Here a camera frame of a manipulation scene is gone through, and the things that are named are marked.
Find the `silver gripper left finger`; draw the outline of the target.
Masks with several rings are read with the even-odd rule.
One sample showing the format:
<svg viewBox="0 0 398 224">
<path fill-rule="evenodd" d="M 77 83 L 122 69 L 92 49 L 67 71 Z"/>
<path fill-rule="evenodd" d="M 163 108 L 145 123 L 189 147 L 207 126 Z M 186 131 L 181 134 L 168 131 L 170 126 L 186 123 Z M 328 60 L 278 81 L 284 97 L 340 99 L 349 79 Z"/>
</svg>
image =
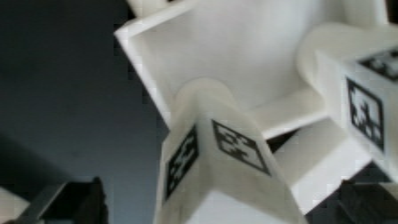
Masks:
<svg viewBox="0 0 398 224">
<path fill-rule="evenodd" d="M 49 185 L 14 224 L 109 224 L 101 179 Z"/>
</svg>

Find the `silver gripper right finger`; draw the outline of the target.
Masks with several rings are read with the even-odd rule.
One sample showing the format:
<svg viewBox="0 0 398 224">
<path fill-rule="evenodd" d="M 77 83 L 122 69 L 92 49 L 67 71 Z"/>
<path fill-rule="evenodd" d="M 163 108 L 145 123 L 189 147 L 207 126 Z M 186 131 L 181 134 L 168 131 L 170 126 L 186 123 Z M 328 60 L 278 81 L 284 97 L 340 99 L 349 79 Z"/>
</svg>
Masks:
<svg viewBox="0 0 398 224">
<path fill-rule="evenodd" d="M 324 224 L 398 224 L 398 183 L 344 180 Z"/>
</svg>

